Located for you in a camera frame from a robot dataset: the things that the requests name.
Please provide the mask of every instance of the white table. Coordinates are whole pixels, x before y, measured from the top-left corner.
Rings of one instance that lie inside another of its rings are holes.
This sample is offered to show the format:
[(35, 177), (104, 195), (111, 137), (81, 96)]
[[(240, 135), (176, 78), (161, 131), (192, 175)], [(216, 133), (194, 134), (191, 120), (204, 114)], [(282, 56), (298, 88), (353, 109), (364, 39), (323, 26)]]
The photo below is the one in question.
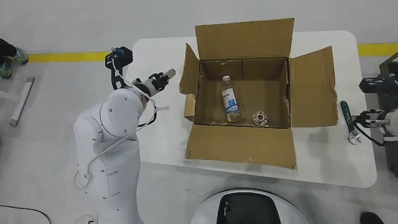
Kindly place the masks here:
[[(177, 71), (166, 89), (154, 97), (157, 106), (169, 105), (170, 109), (160, 112), (154, 124), (138, 133), (142, 161), (359, 188), (375, 183), (377, 175), (372, 143), (366, 138), (362, 138), (362, 143), (357, 146), (347, 141), (348, 130), (340, 104), (337, 126), (293, 128), (297, 170), (186, 159), (185, 149), (192, 123), (183, 117), (185, 95), (178, 90), (185, 43), (197, 53), (195, 37), (142, 39), (134, 44), (134, 61), (126, 74), (129, 81), (137, 77), (143, 80), (152, 73), (170, 68)], [(353, 34), (346, 31), (294, 33), (290, 57), (329, 45), (333, 47), (338, 102), (347, 101), (351, 114), (359, 114), (366, 109), (366, 102), (358, 87), (362, 76)], [(149, 116), (150, 113), (145, 113), (143, 119), (146, 121)]]

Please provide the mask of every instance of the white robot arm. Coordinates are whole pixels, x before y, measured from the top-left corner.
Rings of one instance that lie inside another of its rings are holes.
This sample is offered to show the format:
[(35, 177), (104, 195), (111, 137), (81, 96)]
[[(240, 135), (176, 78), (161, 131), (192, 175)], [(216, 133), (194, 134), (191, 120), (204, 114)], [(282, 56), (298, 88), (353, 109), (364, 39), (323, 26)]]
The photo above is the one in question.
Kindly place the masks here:
[[(115, 63), (126, 59), (126, 53), (128, 49), (120, 48), (110, 54), (113, 71), (120, 78), (118, 70), (121, 70)], [(151, 97), (162, 91), (174, 75), (175, 70), (171, 69), (144, 82), (137, 79), (130, 85), (122, 84), (107, 100), (88, 108), (77, 118), (73, 126), (78, 159), (75, 185), (80, 175), (82, 186), (77, 188), (98, 201), (98, 223), (143, 223), (136, 198), (140, 171), (136, 132), (153, 122), (156, 112), (163, 109), (154, 105), (152, 120), (139, 125), (147, 101), (153, 103)]]

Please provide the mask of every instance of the bottle label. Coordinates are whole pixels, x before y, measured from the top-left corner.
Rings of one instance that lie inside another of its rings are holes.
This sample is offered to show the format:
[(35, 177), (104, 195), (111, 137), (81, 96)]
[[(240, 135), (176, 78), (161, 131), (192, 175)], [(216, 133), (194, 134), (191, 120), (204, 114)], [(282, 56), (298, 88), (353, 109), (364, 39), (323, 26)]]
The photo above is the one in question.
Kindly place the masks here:
[(238, 111), (234, 90), (232, 88), (223, 91), (223, 100), (226, 113)]

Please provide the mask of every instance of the yellow floor line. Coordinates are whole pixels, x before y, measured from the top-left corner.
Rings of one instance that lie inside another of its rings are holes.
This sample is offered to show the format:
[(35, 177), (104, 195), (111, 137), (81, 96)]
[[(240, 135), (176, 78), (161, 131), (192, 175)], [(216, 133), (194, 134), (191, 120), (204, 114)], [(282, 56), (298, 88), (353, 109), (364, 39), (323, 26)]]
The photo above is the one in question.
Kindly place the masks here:
[[(390, 57), (398, 52), (398, 44), (358, 44), (360, 57)], [(105, 52), (33, 54), (29, 62), (104, 62)]]
[(59, 54), (32, 54), (29, 62), (104, 62), (105, 52), (59, 53)]
[(358, 44), (360, 57), (390, 57), (398, 52), (398, 44)]

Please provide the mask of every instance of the plastic bottle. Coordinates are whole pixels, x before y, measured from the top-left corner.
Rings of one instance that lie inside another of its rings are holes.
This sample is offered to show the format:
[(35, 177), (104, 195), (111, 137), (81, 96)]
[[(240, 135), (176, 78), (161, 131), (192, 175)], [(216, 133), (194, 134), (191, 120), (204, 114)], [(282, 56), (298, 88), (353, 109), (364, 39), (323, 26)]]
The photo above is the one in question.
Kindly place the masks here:
[(239, 104), (239, 96), (236, 87), (231, 81), (229, 75), (223, 76), (223, 100), (226, 111), (226, 117), (229, 122), (237, 122), (244, 118), (243, 110)]

